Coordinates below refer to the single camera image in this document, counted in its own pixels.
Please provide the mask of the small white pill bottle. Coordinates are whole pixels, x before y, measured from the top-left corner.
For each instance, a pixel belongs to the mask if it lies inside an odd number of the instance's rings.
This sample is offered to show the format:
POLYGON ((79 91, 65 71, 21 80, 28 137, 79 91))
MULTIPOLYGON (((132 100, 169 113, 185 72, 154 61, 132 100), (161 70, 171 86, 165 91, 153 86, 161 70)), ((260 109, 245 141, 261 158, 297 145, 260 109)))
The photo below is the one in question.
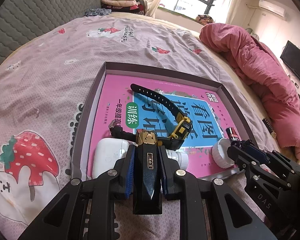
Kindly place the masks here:
POLYGON ((179 167, 183 170, 186 170, 189 165, 189 156, 185 152, 166 150, 167 156, 170 159, 176 160, 179 164, 179 167))

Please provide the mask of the red black lighter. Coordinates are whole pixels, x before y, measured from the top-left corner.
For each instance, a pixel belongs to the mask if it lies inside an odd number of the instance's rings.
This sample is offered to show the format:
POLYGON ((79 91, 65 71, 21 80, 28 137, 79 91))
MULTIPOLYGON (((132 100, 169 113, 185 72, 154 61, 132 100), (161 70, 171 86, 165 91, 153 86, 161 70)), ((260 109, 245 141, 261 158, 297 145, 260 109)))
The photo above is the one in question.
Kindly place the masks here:
POLYGON ((240 141, 240 138, 235 130, 234 127, 228 127, 226 128, 226 133, 228 135, 228 139, 230 140, 230 142, 237 142, 240 141))

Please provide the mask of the white earbuds case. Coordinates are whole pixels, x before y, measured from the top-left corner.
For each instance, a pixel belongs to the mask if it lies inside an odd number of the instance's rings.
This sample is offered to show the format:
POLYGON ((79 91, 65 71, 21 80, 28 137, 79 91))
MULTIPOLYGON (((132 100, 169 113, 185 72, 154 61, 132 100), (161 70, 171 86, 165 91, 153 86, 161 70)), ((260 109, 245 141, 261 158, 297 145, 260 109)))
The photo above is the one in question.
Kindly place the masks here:
POLYGON ((123 139, 101 139, 95 150, 92 178, 95 179, 102 173, 114 168, 117 160, 126 156, 130 143, 123 139))

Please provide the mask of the white plastic jar lid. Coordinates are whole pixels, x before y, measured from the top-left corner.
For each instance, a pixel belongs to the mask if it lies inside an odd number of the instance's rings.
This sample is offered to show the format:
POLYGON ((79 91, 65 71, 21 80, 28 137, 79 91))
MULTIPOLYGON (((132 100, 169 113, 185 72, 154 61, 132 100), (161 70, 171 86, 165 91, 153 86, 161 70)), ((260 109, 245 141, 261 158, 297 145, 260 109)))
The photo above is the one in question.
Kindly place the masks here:
POLYGON ((227 154, 227 150, 230 146, 230 140, 222 138, 218 140, 212 147, 213 160, 220 168, 230 168, 235 164, 227 154))

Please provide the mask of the black yellow digital watch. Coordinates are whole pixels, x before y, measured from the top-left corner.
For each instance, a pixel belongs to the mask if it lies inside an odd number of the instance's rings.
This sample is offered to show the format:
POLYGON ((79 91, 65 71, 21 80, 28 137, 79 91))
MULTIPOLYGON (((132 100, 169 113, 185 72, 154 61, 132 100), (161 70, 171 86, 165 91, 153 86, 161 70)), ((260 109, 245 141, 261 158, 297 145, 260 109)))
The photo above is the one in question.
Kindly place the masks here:
POLYGON ((173 151, 181 148, 193 129, 190 117, 163 94, 134 83, 130 88, 135 98, 144 103, 140 110, 140 104, 135 102, 126 107, 126 125, 132 126, 135 132, 125 132, 117 120, 113 120, 109 124, 111 136, 136 143, 137 130, 145 129, 155 133, 158 146, 173 151))

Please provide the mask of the black gold ornate case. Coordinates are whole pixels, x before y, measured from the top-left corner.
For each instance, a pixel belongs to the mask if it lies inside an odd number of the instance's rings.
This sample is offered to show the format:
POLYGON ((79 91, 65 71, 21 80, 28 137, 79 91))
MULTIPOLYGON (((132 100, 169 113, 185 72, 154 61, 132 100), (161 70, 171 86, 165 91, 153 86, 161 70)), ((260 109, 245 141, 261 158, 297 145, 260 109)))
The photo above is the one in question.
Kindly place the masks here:
POLYGON ((162 214, 161 173, 158 166, 157 136, 138 129, 134 157, 133 214, 162 214))

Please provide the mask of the pink Chinese workbook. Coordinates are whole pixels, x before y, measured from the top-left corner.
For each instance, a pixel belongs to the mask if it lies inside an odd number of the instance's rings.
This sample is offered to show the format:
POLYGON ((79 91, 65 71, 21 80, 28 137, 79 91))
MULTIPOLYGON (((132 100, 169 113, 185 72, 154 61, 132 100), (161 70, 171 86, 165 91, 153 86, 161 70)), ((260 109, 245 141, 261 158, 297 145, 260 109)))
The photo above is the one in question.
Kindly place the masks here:
POLYGON ((131 84, 149 88, 164 94, 193 122, 193 129, 180 151, 188 155, 187 171, 198 178, 225 172, 212 156, 213 145, 226 137, 225 129, 235 124, 214 90, 202 89, 168 81, 141 77, 107 74, 98 101, 91 135, 87 174, 93 175, 93 165, 109 161, 97 152, 98 142, 110 137, 109 124, 116 120, 125 132, 137 129, 154 131, 160 137, 168 137, 177 122, 162 104, 131 91, 131 84))

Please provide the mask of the grey shallow cardboard box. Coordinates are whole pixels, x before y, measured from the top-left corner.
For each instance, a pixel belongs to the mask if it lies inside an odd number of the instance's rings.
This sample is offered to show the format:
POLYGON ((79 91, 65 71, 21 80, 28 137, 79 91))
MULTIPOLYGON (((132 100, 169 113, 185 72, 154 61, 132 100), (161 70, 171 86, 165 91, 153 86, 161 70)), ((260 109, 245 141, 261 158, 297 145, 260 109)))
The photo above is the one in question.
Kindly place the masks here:
POLYGON ((163 94, 192 120, 192 131, 174 154, 182 168, 204 179, 225 178, 238 172, 235 167, 220 168, 211 154, 213 145, 226 137, 228 127, 240 139, 254 140, 246 117, 221 83, 168 69, 106 62, 72 123, 73 178, 88 180, 96 168, 105 170, 123 157, 122 148, 110 150, 113 142, 108 126, 112 120, 131 133, 147 129, 168 137, 173 132, 177 122, 168 109, 134 93, 131 84, 163 94))

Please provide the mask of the rose pink quilt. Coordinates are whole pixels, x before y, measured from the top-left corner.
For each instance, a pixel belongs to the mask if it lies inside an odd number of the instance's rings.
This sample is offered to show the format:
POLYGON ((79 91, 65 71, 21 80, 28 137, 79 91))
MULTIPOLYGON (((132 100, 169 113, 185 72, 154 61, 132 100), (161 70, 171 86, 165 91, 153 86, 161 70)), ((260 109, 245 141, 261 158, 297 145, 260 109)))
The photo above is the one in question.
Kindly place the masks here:
POLYGON ((262 42, 236 25, 210 23, 200 40, 224 57, 260 98, 281 148, 293 147, 300 160, 300 98, 276 56, 262 42))

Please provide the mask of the pink strawberry print blanket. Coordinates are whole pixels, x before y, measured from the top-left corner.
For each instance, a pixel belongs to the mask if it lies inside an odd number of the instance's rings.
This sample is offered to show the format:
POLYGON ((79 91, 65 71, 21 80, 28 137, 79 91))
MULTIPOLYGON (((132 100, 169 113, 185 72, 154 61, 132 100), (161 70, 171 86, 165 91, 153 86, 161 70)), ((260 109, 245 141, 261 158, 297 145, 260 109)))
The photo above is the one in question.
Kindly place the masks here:
MULTIPOLYGON (((74 121, 105 62, 162 63, 196 71, 202 49, 183 42, 185 35, 153 30, 149 24, 83 17, 58 27, 19 48, 0 66, 0 156, 23 132, 40 135, 59 165, 59 174, 44 174, 64 186, 70 179, 70 143, 74 121)), ((0 177, 4 172, 0 157, 0 177)))

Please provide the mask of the white air conditioner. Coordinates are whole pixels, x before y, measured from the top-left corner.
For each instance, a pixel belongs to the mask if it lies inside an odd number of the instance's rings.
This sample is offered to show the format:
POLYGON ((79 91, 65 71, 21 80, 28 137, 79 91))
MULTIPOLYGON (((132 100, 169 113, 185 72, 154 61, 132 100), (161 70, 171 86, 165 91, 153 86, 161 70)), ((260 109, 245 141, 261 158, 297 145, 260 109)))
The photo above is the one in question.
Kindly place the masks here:
POLYGON ((265 1, 265 0, 259 0, 258 5, 260 8, 268 10, 282 18, 285 17, 285 14, 286 14, 285 9, 278 5, 275 5, 275 4, 265 1))

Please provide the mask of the dark patterned cloth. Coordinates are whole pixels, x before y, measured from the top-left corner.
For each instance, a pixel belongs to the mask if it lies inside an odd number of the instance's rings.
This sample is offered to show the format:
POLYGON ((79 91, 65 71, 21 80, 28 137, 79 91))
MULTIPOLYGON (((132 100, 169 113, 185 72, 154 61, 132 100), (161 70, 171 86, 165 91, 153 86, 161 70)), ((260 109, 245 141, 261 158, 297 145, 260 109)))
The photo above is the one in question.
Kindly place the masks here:
POLYGON ((84 16, 85 17, 93 17, 93 16, 107 16, 111 14, 111 9, 104 8, 96 8, 96 9, 88 9, 84 16))

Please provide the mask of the stack of folded clothes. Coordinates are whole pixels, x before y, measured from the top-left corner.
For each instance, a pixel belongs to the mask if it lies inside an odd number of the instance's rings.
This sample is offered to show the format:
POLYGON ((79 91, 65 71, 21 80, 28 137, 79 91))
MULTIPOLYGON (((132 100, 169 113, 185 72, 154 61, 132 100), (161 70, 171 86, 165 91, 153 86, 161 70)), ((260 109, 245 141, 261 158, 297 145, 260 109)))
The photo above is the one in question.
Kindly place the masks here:
POLYGON ((101 6, 113 12, 145 15, 145 2, 143 0, 101 0, 101 6))

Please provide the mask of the grey quilted headboard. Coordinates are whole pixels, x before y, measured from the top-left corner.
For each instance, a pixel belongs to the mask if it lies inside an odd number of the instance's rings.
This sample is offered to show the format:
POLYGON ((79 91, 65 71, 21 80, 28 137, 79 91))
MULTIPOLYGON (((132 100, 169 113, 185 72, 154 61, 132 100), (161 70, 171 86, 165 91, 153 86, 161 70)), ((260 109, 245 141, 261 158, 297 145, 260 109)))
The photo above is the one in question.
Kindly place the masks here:
POLYGON ((15 50, 101 6, 101 0, 5 0, 0 6, 0 65, 15 50))

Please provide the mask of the wall mounted black television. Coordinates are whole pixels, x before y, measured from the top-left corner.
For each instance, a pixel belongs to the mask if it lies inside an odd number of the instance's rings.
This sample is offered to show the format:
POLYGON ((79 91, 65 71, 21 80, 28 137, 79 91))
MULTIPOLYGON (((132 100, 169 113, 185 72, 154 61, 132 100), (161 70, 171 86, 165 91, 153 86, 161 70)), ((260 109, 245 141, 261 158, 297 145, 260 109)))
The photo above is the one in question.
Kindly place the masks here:
POLYGON ((300 48, 288 40, 280 59, 300 80, 300 48))

